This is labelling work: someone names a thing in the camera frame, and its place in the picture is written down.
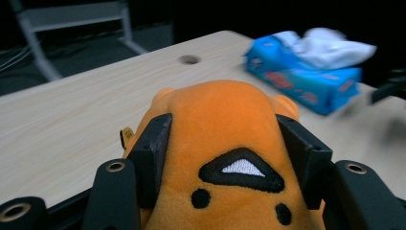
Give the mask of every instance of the dark background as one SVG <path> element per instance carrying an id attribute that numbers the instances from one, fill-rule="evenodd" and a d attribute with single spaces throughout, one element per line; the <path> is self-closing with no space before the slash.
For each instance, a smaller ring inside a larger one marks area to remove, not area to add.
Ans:
<path id="1" fill-rule="evenodd" d="M 67 4 L 100 2 L 103 0 L 22 0 L 26 7 L 50 7 Z M 299 35 L 315 27 L 338 30 L 348 40 L 377 46 L 373 57 L 360 65 L 363 82 L 381 85 L 390 71 L 406 67 L 406 3 L 404 1 L 266 1 L 240 0 L 235 2 L 185 0 L 128 0 L 133 28 L 170 21 L 174 43 L 197 38 L 222 30 L 235 31 L 258 38 L 281 31 Z M 0 0 L 0 50 L 25 44 L 11 7 Z M 115 31 L 120 22 L 81 26 L 44 32 L 48 41 L 85 34 Z"/>

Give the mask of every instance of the table surface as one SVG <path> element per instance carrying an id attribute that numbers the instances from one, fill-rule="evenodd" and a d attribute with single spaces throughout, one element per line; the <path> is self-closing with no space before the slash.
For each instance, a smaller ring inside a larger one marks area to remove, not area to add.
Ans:
<path id="1" fill-rule="evenodd" d="M 120 130 L 136 128 L 161 88 L 231 79 L 280 94 L 244 71 L 251 42 L 218 32 L 0 97 L 0 203 L 39 196 L 51 207 L 90 188 L 100 164 L 122 157 Z M 359 86 L 362 95 L 328 116 L 298 104 L 301 122 L 333 149 L 333 162 L 363 163 L 406 198 L 405 102 L 369 105 L 373 88 Z"/>

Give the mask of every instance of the tissue box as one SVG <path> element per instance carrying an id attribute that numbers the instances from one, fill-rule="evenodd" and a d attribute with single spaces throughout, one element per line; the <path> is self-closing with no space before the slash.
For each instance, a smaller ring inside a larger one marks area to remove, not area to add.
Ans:
<path id="1" fill-rule="evenodd" d="M 322 115 L 359 94 L 360 68 L 314 69 L 272 35 L 255 39 L 245 57 L 248 72 Z"/>

